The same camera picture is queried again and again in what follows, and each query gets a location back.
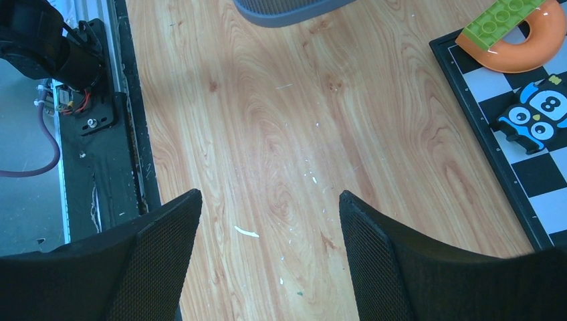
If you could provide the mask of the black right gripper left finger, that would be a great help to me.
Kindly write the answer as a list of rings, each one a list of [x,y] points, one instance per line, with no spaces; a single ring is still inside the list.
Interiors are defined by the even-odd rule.
[[[192,189],[53,251],[3,256],[1,319],[178,320],[202,205]]]

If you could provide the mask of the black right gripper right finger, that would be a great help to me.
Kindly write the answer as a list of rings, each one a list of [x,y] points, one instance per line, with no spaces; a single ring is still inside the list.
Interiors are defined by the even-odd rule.
[[[565,320],[566,249],[498,258],[420,233],[343,191],[361,320]]]

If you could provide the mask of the grey and yellow laundry bin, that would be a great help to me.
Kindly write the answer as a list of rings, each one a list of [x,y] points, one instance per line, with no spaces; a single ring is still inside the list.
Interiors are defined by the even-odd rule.
[[[278,28],[324,15],[353,0],[234,0],[238,12],[260,27]]]

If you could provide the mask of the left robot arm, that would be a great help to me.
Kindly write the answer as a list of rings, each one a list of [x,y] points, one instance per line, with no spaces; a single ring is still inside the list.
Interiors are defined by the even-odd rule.
[[[1,2],[1,58],[32,80],[101,91],[110,75],[104,41],[100,19],[81,20],[73,29],[48,1]]]

